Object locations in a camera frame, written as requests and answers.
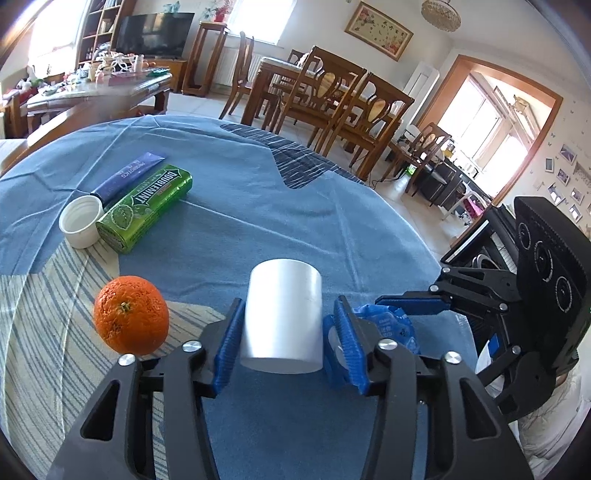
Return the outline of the blue tissue packet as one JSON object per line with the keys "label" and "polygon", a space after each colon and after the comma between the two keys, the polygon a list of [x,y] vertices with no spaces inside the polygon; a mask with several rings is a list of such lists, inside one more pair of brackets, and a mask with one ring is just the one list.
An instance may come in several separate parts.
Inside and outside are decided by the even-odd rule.
{"label": "blue tissue packet", "polygon": [[[367,355],[367,370],[370,379],[370,369],[373,368],[373,352],[382,340],[392,340],[398,346],[403,346],[413,354],[419,354],[420,349],[415,336],[412,321],[401,309],[391,309],[382,305],[366,304],[359,308],[352,308],[356,315],[356,333],[360,337],[363,350]],[[328,377],[329,385],[342,387],[349,382],[349,371],[342,354],[335,316],[325,316],[322,319],[322,348],[324,349],[324,365],[322,368]]]}

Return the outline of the white paper cup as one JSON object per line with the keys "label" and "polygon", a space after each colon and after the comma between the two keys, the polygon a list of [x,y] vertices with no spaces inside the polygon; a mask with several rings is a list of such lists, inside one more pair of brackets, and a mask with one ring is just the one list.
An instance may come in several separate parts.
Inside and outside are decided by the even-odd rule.
{"label": "white paper cup", "polygon": [[283,375],[322,369],[322,276],[315,267],[271,259],[252,269],[240,363]]}

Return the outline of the orange fruit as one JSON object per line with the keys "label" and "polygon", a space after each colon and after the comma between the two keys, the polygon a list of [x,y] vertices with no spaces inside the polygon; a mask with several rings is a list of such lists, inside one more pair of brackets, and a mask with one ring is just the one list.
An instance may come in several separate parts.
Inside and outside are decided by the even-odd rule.
{"label": "orange fruit", "polygon": [[95,297],[93,323],[99,337],[115,352],[144,356],[164,343],[169,311],[152,283],[137,276],[119,276]]}

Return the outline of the blue tablecloth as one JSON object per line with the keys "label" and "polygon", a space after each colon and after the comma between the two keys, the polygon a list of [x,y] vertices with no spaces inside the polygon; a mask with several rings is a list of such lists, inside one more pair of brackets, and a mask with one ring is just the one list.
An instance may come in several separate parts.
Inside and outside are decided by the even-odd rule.
{"label": "blue tablecloth", "polygon": [[[146,152],[191,174],[191,190],[129,254],[72,249],[58,219],[73,199]],[[45,479],[61,443],[118,355],[97,335],[95,296],[134,275],[170,311],[166,354],[245,298],[276,258],[322,275],[322,316],[425,291],[440,265],[413,227],[338,165],[255,128],[190,116],[95,125],[35,152],[1,178],[1,428]],[[221,479],[360,479],[376,398],[331,388],[324,372],[242,368],[204,400]]]}

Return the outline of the green gum pack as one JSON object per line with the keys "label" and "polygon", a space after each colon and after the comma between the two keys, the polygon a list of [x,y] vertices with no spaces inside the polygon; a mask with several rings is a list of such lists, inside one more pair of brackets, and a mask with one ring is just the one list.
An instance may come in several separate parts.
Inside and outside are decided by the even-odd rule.
{"label": "green gum pack", "polygon": [[166,164],[118,200],[96,223],[113,250],[129,253],[158,219],[192,188],[191,174]]}

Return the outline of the wooden dining chair near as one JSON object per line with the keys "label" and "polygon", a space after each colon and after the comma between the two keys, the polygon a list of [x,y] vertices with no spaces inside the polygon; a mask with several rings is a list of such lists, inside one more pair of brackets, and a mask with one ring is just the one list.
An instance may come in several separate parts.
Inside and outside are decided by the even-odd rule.
{"label": "wooden dining chair near", "polygon": [[349,89],[342,97],[318,140],[318,153],[328,156],[338,138],[352,143],[359,153],[349,166],[354,166],[366,152],[356,170],[356,177],[366,181],[414,102],[414,98],[375,73],[367,73],[356,89]]}

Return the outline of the wooden dining chair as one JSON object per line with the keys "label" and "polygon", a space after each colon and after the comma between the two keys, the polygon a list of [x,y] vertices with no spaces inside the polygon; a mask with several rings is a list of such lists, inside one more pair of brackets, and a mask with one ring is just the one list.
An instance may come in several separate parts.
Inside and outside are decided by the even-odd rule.
{"label": "wooden dining chair", "polygon": [[311,125],[315,133],[315,152],[319,153],[329,132],[346,109],[367,70],[352,61],[314,46],[305,58],[301,72],[294,80],[290,94],[280,103],[279,113],[270,124],[280,134],[287,117]]}
{"label": "wooden dining chair", "polygon": [[356,89],[349,89],[342,97],[318,140],[318,153],[328,156],[338,138],[352,143],[359,153],[349,166],[354,166],[366,152],[356,170],[356,177],[366,181],[414,102],[414,98],[375,73],[367,73]]}

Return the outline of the small white cup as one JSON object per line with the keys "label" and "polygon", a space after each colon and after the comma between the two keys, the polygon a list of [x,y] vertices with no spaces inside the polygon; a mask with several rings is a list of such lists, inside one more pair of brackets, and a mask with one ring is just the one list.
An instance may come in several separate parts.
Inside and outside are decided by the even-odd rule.
{"label": "small white cup", "polygon": [[84,195],[69,202],[60,214],[58,225],[67,243],[74,249],[87,249],[99,239],[96,223],[103,205],[94,195]]}

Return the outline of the purple tube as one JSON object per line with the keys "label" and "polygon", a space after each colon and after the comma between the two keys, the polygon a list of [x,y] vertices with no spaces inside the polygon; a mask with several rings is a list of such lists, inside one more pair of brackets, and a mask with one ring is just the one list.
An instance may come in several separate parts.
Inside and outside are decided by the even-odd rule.
{"label": "purple tube", "polygon": [[91,191],[91,195],[97,197],[103,205],[107,205],[163,160],[163,156],[146,152],[103,181]]}

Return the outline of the wooden dining table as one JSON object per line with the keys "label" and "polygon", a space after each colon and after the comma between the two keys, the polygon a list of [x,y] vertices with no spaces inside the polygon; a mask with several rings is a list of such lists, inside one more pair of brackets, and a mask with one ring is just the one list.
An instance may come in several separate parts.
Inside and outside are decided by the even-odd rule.
{"label": "wooden dining table", "polygon": [[263,129],[279,134],[287,117],[315,128],[315,152],[328,155],[339,138],[379,156],[414,99],[376,74],[318,46],[304,64],[266,58],[250,89],[242,124],[252,125],[263,100]]}

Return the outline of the wooden dining chair far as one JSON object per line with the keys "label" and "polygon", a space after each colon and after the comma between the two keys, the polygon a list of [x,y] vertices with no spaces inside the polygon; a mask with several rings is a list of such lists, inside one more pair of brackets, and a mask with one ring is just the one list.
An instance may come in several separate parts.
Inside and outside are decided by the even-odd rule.
{"label": "wooden dining chair far", "polygon": [[311,125],[315,133],[315,152],[319,153],[329,132],[346,109],[367,70],[352,61],[314,46],[305,58],[301,72],[294,80],[290,94],[280,103],[279,113],[270,124],[280,134],[287,117]]}

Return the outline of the ceiling lamp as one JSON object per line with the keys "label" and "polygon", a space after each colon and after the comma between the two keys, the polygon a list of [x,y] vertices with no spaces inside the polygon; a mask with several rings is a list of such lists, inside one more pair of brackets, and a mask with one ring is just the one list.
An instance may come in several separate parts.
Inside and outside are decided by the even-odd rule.
{"label": "ceiling lamp", "polygon": [[448,0],[425,0],[421,5],[423,18],[444,32],[456,32],[462,24],[458,11]]}

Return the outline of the wooden side stand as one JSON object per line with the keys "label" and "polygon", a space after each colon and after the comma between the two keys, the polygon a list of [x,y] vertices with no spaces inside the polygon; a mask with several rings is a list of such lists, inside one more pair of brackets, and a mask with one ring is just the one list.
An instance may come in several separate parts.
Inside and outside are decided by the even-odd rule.
{"label": "wooden side stand", "polygon": [[187,61],[182,94],[206,97],[211,90],[228,26],[225,23],[201,21]]}

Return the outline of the framed floral painting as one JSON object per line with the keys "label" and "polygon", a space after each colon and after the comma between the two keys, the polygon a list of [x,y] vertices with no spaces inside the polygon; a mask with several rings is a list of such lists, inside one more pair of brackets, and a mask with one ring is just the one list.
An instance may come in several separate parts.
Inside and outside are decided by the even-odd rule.
{"label": "framed floral painting", "polygon": [[399,61],[414,33],[400,22],[360,1],[349,19],[345,32]]}

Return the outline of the wooden coffee table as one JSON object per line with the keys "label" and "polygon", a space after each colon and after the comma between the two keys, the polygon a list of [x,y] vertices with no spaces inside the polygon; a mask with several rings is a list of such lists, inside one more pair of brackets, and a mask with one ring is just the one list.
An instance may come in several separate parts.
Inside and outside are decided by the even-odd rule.
{"label": "wooden coffee table", "polygon": [[32,134],[43,123],[42,118],[55,116],[85,102],[113,107],[116,112],[165,113],[172,75],[162,70],[157,76],[145,76],[140,81],[118,85],[84,83],[67,85],[51,95],[38,93],[26,103],[28,133]]}

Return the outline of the black television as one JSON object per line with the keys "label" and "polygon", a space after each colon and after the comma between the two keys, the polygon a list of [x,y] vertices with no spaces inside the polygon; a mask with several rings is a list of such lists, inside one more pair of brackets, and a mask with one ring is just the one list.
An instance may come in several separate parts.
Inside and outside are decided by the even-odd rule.
{"label": "black television", "polygon": [[180,58],[193,13],[157,13],[124,17],[113,47],[116,52],[149,58]]}

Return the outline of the wooden bookshelf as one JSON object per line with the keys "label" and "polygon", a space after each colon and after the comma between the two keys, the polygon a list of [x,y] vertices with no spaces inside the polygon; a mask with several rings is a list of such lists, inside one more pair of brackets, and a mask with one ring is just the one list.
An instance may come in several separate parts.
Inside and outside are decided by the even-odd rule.
{"label": "wooden bookshelf", "polygon": [[115,44],[122,19],[132,14],[135,4],[135,0],[87,2],[76,47],[77,68],[90,62],[102,44]]}

